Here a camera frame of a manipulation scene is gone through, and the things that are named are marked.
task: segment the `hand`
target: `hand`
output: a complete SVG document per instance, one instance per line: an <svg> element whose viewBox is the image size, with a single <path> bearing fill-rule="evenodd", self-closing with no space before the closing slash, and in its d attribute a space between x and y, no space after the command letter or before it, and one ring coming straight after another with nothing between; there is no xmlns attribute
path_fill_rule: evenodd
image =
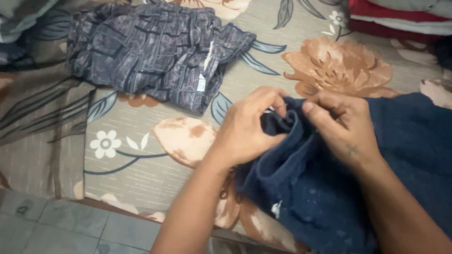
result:
<svg viewBox="0 0 452 254"><path fill-rule="evenodd" d="M273 106L281 116L286 116L288 96L281 88L261 86L226 112L217 137L208 154L223 155L227 168L249 162L281 142L286 134L270 136L263 132L260 116Z"/></svg>
<svg viewBox="0 0 452 254"><path fill-rule="evenodd" d="M331 152L345 165L359 169L382 160L369 105L364 99L321 91L302 109Z"/></svg>

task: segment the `left hand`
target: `left hand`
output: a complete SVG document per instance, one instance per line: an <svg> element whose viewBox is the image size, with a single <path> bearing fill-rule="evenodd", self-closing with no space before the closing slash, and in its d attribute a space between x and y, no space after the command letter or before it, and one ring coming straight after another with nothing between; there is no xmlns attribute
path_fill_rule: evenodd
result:
<svg viewBox="0 0 452 254"><path fill-rule="evenodd" d="M273 106L281 116L286 116L288 96L281 88L261 86L244 99L233 104L226 112L217 137L208 154L221 158L227 169L249 162L281 142L286 134L270 136L263 132L260 116Z"/></svg>

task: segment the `blue towel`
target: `blue towel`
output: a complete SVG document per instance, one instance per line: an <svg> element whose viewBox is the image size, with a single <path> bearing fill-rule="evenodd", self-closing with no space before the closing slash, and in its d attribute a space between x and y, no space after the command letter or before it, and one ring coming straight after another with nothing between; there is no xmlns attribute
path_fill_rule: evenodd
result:
<svg viewBox="0 0 452 254"><path fill-rule="evenodd" d="M389 166L452 237L452 110L420 93L366 99L378 147ZM276 147L239 166L237 192L248 196L296 240L320 253L374 253L378 243L358 183L304 117L304 100L285 98L287 116L262 116Z"/></svg>

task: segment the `plaid shorts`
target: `plaid shorts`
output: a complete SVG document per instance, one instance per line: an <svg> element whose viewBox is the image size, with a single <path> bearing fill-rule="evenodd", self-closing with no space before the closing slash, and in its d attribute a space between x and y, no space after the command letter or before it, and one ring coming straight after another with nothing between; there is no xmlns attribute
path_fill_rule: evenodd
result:
<svg viewBox="0 0 452 254"><path fill-rule="evenodd" d="M212 8L103 4L72 17L68 63L87 81L203 113L226 64L255 38L232 23L221 26Z"/></svg>

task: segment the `forearm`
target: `forearm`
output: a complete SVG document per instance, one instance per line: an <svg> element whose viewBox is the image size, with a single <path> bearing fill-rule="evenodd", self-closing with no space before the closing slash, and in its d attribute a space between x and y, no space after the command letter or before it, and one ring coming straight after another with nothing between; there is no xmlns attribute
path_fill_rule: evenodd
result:
<svg viewBox="0 0 452 254"><path fill-rule="evenodd" d="M151 254L204 253L227 169L208 152L194 170L162 224Z"/></svg>
<svg viewBox="0 0 452 254"><path fill-rule="evenodd" d="M450 253L450 239L382 157L354 172L383 253Z"/></svg>

